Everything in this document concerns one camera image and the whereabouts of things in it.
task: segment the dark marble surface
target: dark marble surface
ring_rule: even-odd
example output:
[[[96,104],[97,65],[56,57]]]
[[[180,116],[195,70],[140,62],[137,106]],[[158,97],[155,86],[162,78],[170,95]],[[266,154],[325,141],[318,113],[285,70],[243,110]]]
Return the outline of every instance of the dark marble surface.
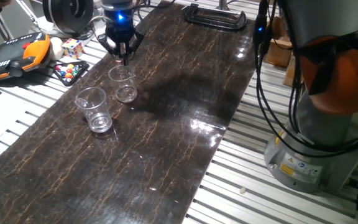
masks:
[[[140,106],[112,97],[106,56],[0,156],[0,223],[181,223],[254,72],[251,33],[156,9],[131,64]],[[93,134],[73,102],[108,94],[115,132]]]

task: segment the metal clamp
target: metal clamp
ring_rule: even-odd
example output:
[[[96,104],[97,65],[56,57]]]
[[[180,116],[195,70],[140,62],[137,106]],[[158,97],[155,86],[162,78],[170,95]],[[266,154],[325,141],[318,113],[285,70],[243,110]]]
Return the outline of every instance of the metal clamp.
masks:
[[[187,11],[185,12],[185,20],[188,22],[193,22],[193,23],[202,24],[202,25],[206,25],[206,26],[212,26],[212,27],[219,27],[219,28],[227,29],[227,30],[239,30],[246,26],[247,17],[243,11],[240,12],[238,20],[229,22],[229,21],[222,21],[219,19],[208,18],[206,16],[197,16],[196,13],[198,12],[199,9],[202,9],[205,11],[218,12],[220,14],[238,15],[237,13],[230,12],[230,11],[201,8],[201,7],[198,7],[198,4],[192,3],[190,5],[190,7],[187,9]]]

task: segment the metal slotted surface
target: metal slotted surface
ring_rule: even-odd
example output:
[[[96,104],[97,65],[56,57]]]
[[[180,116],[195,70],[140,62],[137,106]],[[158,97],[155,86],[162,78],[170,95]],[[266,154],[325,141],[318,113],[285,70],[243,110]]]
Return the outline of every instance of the metal slotted surface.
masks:
[[[210,8],[219,4],[218,0],[176,2],[197,3]],[[255,19],[258,6],[256,2],[243,1],[230,4],[229,8],[244,11],[248,19]],[[145,17],[151,10],[143,8],[140,14]],[[139,22],[135,13],[134,23]],[[106,55],[106,50],[96,39],[91,40],[84,50],[80,59],[87,61],[90,68]],[[59,60],[61,63],[75,61],[69,57]],[[25,110],[17,114],[13,122],[5,124],[5,131],[0,135],[0,155],[69,89],[52,74],[52,65],[18,80],[6,80],[1,85],[0,98],[24,105]],[[287,119],[290,94],[290,89],[282,85],[284,74],[283,70],[270,65],[262,67],[266,97],[282,122]],[[0,110],[9,108],[0,103]],[[254,76],[183,223],[358,223],[357,189],[345,187],[337,195],[325,192],[311,195],[295,192],[272,177],[262,154],[272,135],[257,104]],[[243,187],[246,191],[240,194]]]
[[[284,76],[269,64],[262,67],[267,100],[282,122],[291,91],[282,85]],[[270,174],[263,150],[272,136],[258,106],[254,75],[183,223],[357,223],[357,189],[305,194]]]

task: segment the transparent cup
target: transparent cup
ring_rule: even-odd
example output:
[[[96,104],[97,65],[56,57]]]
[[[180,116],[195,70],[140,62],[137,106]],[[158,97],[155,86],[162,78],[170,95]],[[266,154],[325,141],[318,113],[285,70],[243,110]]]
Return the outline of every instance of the transparent cup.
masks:
[[[75,105],[84,113],[92,131],[103,133],[112,126],[106,103],[106,92],[98,87],[86,88],[77,94]]]
[[[110,69],[109,77],[112,80],[114,96],[124,104],[133,102],[138,95],[135,74],[132,67],[118,65]]]

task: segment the rubik's cube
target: rubik's cube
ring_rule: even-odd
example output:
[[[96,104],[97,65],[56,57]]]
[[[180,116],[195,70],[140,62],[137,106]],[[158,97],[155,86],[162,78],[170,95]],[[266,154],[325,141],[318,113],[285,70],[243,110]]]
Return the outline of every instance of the rubik's cube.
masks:
[[[82,55],[82,53],[84,53],[84,48],[82,47],[81,41],[79,40],[68,39],[68,41],[66,41],[62,47],[67,57],[77,59]]]

